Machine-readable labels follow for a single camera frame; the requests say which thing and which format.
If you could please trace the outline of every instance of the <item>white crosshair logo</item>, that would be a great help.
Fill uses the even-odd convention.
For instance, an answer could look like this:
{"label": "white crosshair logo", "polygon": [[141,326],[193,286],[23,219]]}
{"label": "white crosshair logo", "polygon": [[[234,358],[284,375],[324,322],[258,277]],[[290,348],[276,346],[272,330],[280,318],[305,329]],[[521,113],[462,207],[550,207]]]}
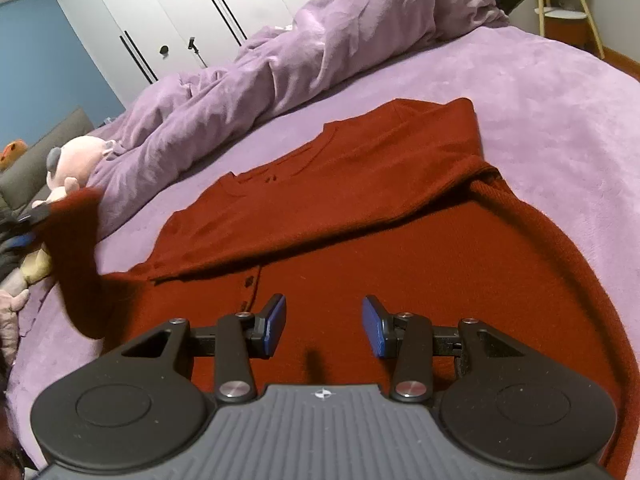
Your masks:
{"label": "white crosshair logo", "polygon": [[322,400],[328,399],[328,398],[329,398],[329,397],[331,397],[333,394],[334,394],[333,392],[330,392],[330,391],[329,391],[329,390],[327,390],[326,388],[322,388],[322,389],[320,389],[320,390],[318,390],[318,391],[316,391],[316,392],[314,393],[314,395],[315,395],[318,399],[322,399]]}

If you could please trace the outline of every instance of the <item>red sweater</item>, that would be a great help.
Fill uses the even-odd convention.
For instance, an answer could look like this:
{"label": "red sweater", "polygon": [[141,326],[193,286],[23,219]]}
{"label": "red sweater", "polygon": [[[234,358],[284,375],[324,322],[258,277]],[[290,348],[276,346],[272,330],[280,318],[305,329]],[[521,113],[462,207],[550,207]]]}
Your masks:
{"label": "red sweater", "polygon": [[[145,263],[100,288],[95,276],[79,285],[90,262],[69,256],[81,237],[95,242],[95,202],[87,191],[55,205],[42,237],[76,326],[102,336],[110,319],[107,349],[171,317],[213,324],[280,292],[287,326],[275,357],[253,362],[258,386],[386,385],[389,370],[360,325],[364,295],[439,325],[477,317],[611,394],[620,423],[605,460],[623,477],[640,404],[622,324],[578,249],[484,161],[468,100],[395,100],[327,124],[271,164],[225,175],[171,216]],[[84,234],[47,228],[74,214]],[[210,388],[211,364],[201,361],[193,380]],[[446,386],[452,360],[434,360],[434,373]]]}

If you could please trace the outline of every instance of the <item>bed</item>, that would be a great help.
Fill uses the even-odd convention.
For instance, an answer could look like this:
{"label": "bed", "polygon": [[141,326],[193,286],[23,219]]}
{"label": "bed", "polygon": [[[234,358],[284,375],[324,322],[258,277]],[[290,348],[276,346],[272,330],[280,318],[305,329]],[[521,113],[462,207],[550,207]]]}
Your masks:
{"label": "bed", "polygon": [[[98,245],[100,272],[144,261],[174,211],[225,173],[250,170],[313,139],[326,122],[399,97],[445,103],[464,96],[476,109],[486,160],[582,251],[638,356],[640,84],[586,52],[504,23],[485,25],[490,26],[474,26],[455,40],[414,45],[339,84],[331,81],[295,108],[275,107],[272,118],[261,116],[249,134],[230,134],[188,170],[176,168],[179,177],[126,214],[124,224],[114,220],[117,229]],[[245,53],[281,33],[258,34]],[[224,69],[210,76],[218,81],[226,74]],[[20,315],[22,342],[8,390],[15,429],[38,466],[45,462],[30,430],[35,397],[100,352],[100,342],[79,335],[66,319],[57,287],[48,289],[47,283],[36,286]],[[638,443],[634,449],[628,478],[640,476]]]}

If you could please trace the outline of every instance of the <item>orange plush toy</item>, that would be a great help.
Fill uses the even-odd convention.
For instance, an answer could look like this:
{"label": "orange plush toy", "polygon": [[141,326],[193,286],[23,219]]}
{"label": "orange plush toy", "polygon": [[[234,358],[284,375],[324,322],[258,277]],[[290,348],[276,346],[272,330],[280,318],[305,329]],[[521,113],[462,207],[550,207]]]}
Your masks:
{"label": "orange plush toy", "polygon": [[7,168],[10,168],[11,165],[18,160],[24,152],[29,149],[27,143],[22,139],[14,140],[14,142],[9,142],[4,150],[2,150],[2,155],[0,155],[0,171],[4,171]]}

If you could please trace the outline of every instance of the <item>white wardrobe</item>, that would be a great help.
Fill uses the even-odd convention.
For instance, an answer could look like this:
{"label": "white wardrobe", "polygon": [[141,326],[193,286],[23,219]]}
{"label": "white wardrobe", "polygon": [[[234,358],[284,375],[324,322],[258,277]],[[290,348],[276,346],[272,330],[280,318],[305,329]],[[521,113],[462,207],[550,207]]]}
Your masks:
{"label": "white wardrobe", "polygon": [[162,76],[231,61],[265,25],[286,27],[308,0],[58,0],[120,101]]}

